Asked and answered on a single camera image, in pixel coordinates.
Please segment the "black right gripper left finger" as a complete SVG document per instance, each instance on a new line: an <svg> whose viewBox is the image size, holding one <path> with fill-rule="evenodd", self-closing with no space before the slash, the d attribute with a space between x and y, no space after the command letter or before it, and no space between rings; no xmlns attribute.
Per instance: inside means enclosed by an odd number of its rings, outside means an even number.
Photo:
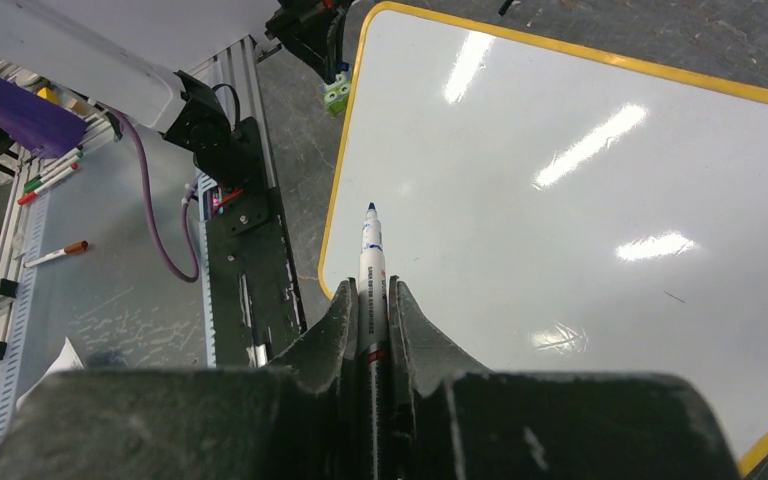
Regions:
<svg viewBox="0 0 768 480"><path fill-rule="evenodd" d="M357 288L261 368L52 374L0 446L0 479L355 479Z"/></svg>

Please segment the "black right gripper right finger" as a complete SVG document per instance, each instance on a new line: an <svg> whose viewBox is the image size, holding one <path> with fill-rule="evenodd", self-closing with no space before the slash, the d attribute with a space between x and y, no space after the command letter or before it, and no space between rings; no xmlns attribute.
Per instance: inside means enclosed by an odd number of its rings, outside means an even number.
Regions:
<svg viewBox="0 0 768 480"><path fill-rule="evenodd" d="M715 415L655 372L498 371L466 353L389 281L403 479L735 479Z"/></svg>

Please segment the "blue whiteboard marker pen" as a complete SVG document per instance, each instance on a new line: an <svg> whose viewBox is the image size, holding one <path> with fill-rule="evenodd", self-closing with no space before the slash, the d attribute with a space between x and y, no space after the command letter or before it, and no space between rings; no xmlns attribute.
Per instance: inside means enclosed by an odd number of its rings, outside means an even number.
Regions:
<svg viewBox="0 0 768 480"><path fill-rule="evenodd" d="M362 229L357 289L360 472L364 479L391 479L387 275L374 203L368 205Z"/></svg>

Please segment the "yellow framed whiteboard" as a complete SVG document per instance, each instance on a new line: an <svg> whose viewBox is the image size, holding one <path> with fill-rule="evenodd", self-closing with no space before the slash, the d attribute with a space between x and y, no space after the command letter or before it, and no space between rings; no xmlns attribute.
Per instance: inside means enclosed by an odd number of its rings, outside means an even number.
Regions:
<svg viewBox="0 0 768 480"><path fill-rule="evenodd" d="M387 270L498 370L672 373L768 479L768 89L382 2L318 264Z"/></svg>

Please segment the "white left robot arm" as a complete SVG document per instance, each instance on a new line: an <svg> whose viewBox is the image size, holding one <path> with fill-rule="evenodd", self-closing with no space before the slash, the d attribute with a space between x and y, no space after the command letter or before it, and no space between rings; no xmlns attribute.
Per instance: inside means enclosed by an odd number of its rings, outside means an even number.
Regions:
<svg viewBox="0 0 768 480"><path fill-rule="evenodd" d="M146 200L151 185L137 124L191 152L195 166L222 187L268 188L259 138L232 127L210 86L126 50L44 2L0 1L0 59L103 104L135 145ZM0 128L52 158L77 147L85 124L0 78Z"/></svg>

